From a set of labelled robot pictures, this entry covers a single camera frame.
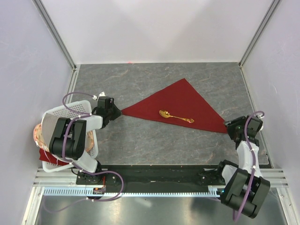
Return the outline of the red cloth napkin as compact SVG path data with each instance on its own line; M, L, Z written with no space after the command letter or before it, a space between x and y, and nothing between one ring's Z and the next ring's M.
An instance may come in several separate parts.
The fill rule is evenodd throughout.
M224 119L184 78L123 109L122 114L187 128L227 133Z

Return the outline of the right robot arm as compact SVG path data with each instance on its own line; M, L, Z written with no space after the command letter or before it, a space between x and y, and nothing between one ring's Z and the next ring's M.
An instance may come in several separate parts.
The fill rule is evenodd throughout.
M255 218L270 190L270 182L263 178L258 162L260 144L256 135L263 128L263 117L264 112L257 111L225 122L227 133L235 142L239 162L222 161L214 177L217 183L225 184L220 201L233 210L234 222L241 215Z

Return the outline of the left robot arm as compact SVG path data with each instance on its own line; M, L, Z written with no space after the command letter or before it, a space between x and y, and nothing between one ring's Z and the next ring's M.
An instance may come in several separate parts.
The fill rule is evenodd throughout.
M89 101L82 100L46 111L42 119L42 135L53 156L86 173L92 184L99 184L103 171L101 163L95 159L98 147L94 143L92 149L86 151L88 133L96 138L96 130L105 128L122 113L112 97L100 94L93 99L97 102L95 108Z

